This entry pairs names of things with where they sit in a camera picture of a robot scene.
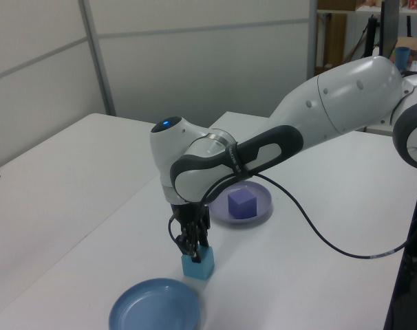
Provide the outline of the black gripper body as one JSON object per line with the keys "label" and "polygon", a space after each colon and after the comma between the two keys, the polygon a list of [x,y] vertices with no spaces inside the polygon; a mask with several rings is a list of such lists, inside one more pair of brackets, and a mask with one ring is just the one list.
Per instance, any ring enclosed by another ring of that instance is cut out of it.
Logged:
{"label": "black gripper body", "polygon": [[182,229],[187,227],[190,222],[194,221],[197,215],[202,220],[206,229],[209,229],[211,226],[209,208],[207,206],[203,206],[200,210],[196,203],[186,203],[181,205],[171,204],[171,209],[173,212],[178,210],[178,215],[175,218]]}

